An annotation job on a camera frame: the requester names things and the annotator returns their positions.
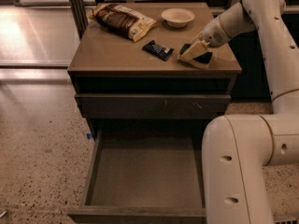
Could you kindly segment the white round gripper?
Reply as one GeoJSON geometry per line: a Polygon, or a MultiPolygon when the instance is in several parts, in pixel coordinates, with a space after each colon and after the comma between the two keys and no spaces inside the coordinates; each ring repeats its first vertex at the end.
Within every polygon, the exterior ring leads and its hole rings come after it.
{"type": "Polygon", "coordinates": [[[202,32],[197,34],[191,44],[184,44],[178,53],[178,59],[183,62],[196,61],[208,63],[210,61],[210,48],[219,48],[228,43],[232,38],[225,32],[218,16],[209,22],[202,32]]]}

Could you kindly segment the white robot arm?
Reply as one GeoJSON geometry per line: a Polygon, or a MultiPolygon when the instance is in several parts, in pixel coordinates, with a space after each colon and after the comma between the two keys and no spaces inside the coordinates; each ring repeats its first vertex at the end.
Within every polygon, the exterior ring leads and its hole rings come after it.
{"type": "Polygon", "coordinates": [[[211,21],[179,59],[186,63],[255,30],[273,112],[213,119],[202,141],[207,224],[275,224],[263,180],[266,165],[299,157],[299,48],[281,15],[284,0],[241,0],[211,21]]]}

